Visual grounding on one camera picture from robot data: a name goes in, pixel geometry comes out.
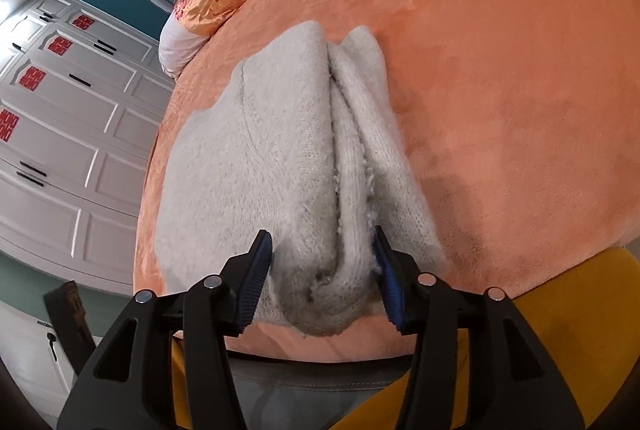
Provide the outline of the cream knitted sweater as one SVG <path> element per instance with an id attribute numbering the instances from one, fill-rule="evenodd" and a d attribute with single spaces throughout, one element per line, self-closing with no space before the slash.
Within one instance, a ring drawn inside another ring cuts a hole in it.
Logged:
<path id="1" fill-rule="evenodd" d="M 169 292 L 222 270 L 258 231 L 273 261 L 256 317 L 332 336 L 378 308 L 373 234 L 423 271 L 448 265 L 390 107 L 378 41 L 286 30 L 192 113 L 169 155 L 154 251 Z"/>

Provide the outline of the yellow top of person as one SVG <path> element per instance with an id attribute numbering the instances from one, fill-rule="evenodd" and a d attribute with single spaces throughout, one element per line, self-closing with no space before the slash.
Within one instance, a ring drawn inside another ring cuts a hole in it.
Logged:
<path id="1" fill-rule="evenodd" d="M 639 357 L 639 263 L 624 248 L 602 251 L 515 304 L 559 366 L 587 426 L 614 400 Z M 416 339 L 383 316 L 357 320 L 336 337 L 304 339 L 284 327 L 260 324 L 234 343 L 250 354 L 267 344 L 270 358 L 348 363 L 411 355 Z M 402 375 L 329 429 L 391 429 L 408 378 Z"/>

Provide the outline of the grey trousers of person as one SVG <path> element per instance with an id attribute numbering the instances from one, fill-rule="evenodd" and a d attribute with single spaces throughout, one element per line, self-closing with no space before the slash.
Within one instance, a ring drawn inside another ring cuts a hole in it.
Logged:
<path id="1" fill-rule="evenodd" d="M 311 363 L 231 352 L 229 363 L 250 429 L 329 429 L 408 372 L 409 355 Z"/>

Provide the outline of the white panelled wardrobe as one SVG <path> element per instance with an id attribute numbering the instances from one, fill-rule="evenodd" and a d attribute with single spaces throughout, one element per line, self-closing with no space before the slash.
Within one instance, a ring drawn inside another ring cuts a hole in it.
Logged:
<path id="1" fill-rule="evenodd" d="M 173 89 L 152 38 L 82 0 L 31 0 L 6 18 L 3 252 L 130 292 L 146 167 Z"/>

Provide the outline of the white long pillow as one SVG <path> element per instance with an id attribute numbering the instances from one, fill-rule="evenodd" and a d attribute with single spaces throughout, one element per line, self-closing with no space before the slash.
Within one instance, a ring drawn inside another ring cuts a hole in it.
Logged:
<path id="1" fill-rule="evenodd" d="M 218 30 L 211 36 L 193 34 L 178 23 L 173 11 L 174 8 L 160 32 L 158 59 L 163 72 L 171 78 L 178 78 L 184 67 Z"/>

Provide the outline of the orange velvet bedspread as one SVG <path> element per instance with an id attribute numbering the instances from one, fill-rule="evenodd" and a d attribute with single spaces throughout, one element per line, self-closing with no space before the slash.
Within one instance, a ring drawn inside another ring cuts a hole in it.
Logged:
<path id="1" fill-rule="evenodd" d="M 294 24 L 367 26 L 450 285 L 517 295 L 639 234 L 639 0 L 247 0 L 180 76 L 150 158 L 134 286 L 171 146 L 236 64 Z"/>

